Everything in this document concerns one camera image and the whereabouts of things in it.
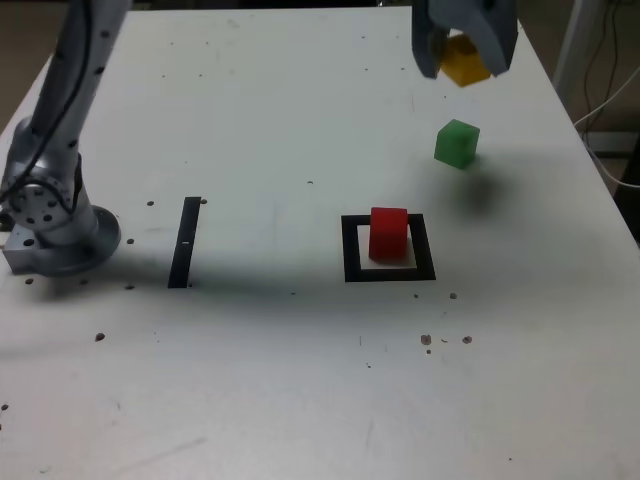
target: yellow cube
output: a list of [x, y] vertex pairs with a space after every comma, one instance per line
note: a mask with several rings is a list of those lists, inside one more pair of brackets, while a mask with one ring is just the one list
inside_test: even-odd
[[447, 39], [440, 67], [459, 87], [481, 82], [491, 76], [475, 45], [466, 35]]

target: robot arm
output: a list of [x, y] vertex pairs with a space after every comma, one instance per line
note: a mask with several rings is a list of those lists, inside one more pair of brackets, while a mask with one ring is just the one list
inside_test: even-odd
[[118, 223], [93, 207], [80, 132], [130, 0], [72, 0], [33, 117], [14, 133], [0, 199], [16, 225], [4, 255], [14, 273], [72, 274], [108, 258]]
[[413, 0], [411, 46], [425, 77], [436, 78], [451, 29], [473, 42], [493, 75], [509, 70], [518, 38], [515, 0]]

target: black square outline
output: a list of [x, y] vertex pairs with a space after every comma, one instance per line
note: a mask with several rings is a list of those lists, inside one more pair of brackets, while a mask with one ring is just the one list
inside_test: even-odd
[[342, 252], [344, 256], [345, 282], [415, 282], [435, 280], [427, 229], [422, 214], [409, 214], [411, 243], [416, 258], [416, 268], [372, 268], [362, 269], [358, 227], [371, 225], [371, 215], [342, 216]]

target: green cube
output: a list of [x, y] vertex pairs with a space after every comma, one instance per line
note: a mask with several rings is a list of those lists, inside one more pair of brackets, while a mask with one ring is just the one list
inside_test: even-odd
[[438, 132], [436, 160], [461, 170], [467, 168], [476, 156], [480, 129], [473, 125], [451, 120]]

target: cube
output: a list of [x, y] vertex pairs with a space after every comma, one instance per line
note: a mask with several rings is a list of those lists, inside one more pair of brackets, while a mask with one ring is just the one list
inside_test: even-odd
[[459, 87], [481, 82], [491, 76], [475, 45], [466, 35], [447, 39], [440, 68]]
[[451, 120], [438, 132], [434, 157], [447, 165], [464, 170], [476, 156], [478, 138], [479, 128]]
[[402, 260], [407, 255], [409, 214], [403, 208], [371, 209], [369, 258], [375, 261]]

